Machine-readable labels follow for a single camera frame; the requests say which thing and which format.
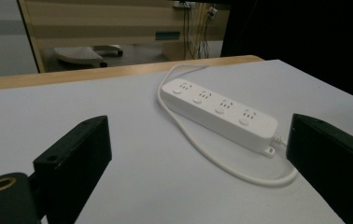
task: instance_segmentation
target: office chair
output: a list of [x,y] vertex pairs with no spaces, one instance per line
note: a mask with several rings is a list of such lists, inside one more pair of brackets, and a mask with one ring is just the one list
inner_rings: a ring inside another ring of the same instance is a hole
[[79,64],[96,64],[99,63],[101,67],[107,67],[104,58],[96,51],[116,51],[118,57],[123,55],[123,50],[119,45],[106,45],[94,47],[75,47],[75,48],[55,48],[56,57],[64,62],[79,63]]

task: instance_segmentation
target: power strip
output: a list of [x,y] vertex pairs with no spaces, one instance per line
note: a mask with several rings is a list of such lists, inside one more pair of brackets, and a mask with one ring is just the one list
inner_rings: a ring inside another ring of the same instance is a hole
[[214,91],[176,78],[162,86],[160,96],[169,109],[240,146],[269,158],[276,119]]

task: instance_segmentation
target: table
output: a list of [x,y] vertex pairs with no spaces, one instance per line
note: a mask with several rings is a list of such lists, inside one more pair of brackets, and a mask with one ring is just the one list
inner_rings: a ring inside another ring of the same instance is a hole
[[[272,115],[285,138],[293,113],[353,135],[353,96],[281,61],[240,56],[183,63],[213,66],[173,77]],[[79,122],[108,115],[113,160],[77,223],[343,223],[300,175],[284,188],[258,187],[198,153],[155,99],[173,64],[0,77],[0,175],[31,174],[33,159]],[[282,150],[268,159],[181,119],[209,153],[235,169],[262,178],[290,171]]]

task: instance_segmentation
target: white table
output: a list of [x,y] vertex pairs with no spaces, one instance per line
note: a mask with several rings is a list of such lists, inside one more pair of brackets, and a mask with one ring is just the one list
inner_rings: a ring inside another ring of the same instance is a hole
[[[280,61],[209,67],[183,77],[278,120],[293,113],[353,135],[353,96]],[[108,115],[113,160],[77,223],[343,223],[299,175],[284,188],[248,184],[199,154],[156,102],[165,72],[0,90],[0,175],[30,175],[32,161],[84,119]],[[181,118],[207,150],[241,172],[277,178],[268,159]]]

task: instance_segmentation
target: white cable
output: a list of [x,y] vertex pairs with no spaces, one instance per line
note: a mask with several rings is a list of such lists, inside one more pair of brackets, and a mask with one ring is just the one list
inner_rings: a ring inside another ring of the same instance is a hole
[[[165,83],[167,78],[171,76],[171,74],[178,68],[178,67],[193,67],[196,69],[193,69],[191,71],[197,71],[200,69],[204,69],[209,67],[208,65],[204,64],[188,64],[188,63],[181,63],[174,65],[169,72],[165,75],[163,78],[162,82],[159,85],[159,88],[157,89],[157,99],[160,104],[160,106],[167,112],[167,114],[173,119],[175,122],[176,126],[179,128],[180,131],[185,135],[185,137],[188,139],[188,141],[199,151],[204,157],[206,157],[209,161],[217,165],[220,169],[224,170],[225,172],[229,173],[230,175],[233,175],[241,180],[247,181],[252,184],[256,185],[261,185],[265,187],[278,187],[278,186],[285,186],[293,181],[293,179],[296,177],[298,174],[298,171],[296,168],[293,167],[292,171],[290,174],[280,177],[278,179],[261,179],[257,177],[253,177],[250,175],[244,175],[241,174],[237,171],[235,171],[233,168],[228,167],[224,164],[222,164],[220,161],[217,161],[215,158],[213,158],[210,154],[208,154],[203,147],[201,147],[192,137],[191,135],[186,131],[185,127],[182,125],[181,122],[179,122],[178,118],[174,115],[174,112],[172,112],[167,105],[162,100],[162,97],[160,96],[160,92],[162,90],[162,85]],[[279,145],[286,145],[285,141],[281,137],[275,137],[274,143],[278,143]]]

